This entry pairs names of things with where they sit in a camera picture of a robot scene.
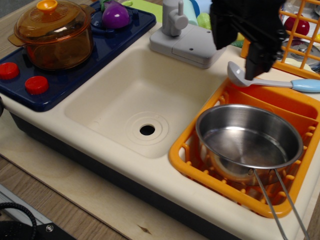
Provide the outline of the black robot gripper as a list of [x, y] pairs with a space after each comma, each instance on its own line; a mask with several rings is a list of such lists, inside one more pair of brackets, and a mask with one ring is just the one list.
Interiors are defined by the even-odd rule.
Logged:
[[287, 37], [279, 10], [284, 0], [213, 0], [210, 6], [212, 35], [217, 50], [233, 43], [238, 33], [249, 42], [245, 79], [270, 71], [283, 57]]

